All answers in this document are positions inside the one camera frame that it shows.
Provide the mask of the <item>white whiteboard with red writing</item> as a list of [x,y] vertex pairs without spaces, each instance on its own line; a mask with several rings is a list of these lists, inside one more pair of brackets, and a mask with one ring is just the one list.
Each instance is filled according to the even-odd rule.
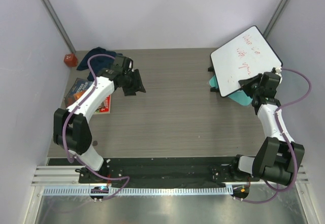
[[283,66],[257,26],[251,26],[210,54],[220,95],[240,90],[239,81]]

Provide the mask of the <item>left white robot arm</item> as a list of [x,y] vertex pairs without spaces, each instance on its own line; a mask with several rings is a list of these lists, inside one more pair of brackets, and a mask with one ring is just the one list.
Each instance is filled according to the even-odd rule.
[[91,169],[91,178],[102,183],[108,177],[108,170],[103,157],[92,144],[90,119],[104,99],[116,89],[122,88],[125,96],[146,90],[139,70],[133,68],[131,58],[118,54],[113,57],[111,65],[95,73],[91,62],[97,57],[98,55],[93,55],[87,61],[94,79],[90,88],[72,105],[54,112],[53,141],[66,151],[70,163],[80,160]]

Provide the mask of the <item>dark blue t shirt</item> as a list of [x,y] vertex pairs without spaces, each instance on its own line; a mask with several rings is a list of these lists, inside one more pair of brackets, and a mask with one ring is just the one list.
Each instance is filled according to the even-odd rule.
[[91,68],[92,68],[93,72],[95,73],[95,75],[97,75],[97,73],[101,69],[109,68],[113,64],[114,59],[115,59],[115,57],[117,55],[117,53],[115,51],[108,51],[108,50],[106,50],[104,48],[101,48],[101,47],[93,48],[81,60],[81,62],[77,66],[77,71],[88,70],[88,63],[87,62],[88,62],[89,58],[91,58],[94,55],[98,55],[98,54],[105,54],[105,55],[108,55],[109,57],[107,57],[107,56],[97,56],[97,57],[94,57],[90,61]]

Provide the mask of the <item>blue nineteen eighty-four book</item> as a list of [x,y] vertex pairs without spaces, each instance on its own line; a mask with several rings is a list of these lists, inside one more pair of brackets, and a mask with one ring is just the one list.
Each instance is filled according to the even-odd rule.
[[78,93],[81,91],[86,92],[92,86],[92,84],[93,84],[93,82],[91,82],[91,81],[88,81],[86,79],[77,78],[66,96],[72,95],[72,94],[75,94],[75,93]]

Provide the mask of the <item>red paperback book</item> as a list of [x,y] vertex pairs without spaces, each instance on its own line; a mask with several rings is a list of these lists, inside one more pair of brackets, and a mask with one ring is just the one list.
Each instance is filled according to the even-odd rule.
[[95,114],[110,114],[110,112],[111,112],[111,95],[105,98],[105,100],[95,111]]

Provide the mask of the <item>dark orange cover book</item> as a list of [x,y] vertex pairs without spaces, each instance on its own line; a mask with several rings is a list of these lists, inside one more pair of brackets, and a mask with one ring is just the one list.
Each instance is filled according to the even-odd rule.
[[81,92],[66,96],[64,98],[64,104],[65,104],[66,108],[69,107],[70,105],[72,105],[78,99],[80,99],[84,93],[85,93],[85,91],[81,91]]

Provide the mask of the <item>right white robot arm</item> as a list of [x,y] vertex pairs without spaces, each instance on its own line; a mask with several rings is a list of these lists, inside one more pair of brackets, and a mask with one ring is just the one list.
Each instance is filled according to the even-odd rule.
[[288,189],[297,178],[305,149],[295,143],[284,124],[283,106],[275,98],[280,81],[280,73],[276,71],[239,81],[241,89],[252,99],[251,104],[262,124],[265,140],[256,156],[236,156],[234,165],[229,168],[231,178],[236,181],[251,175]]

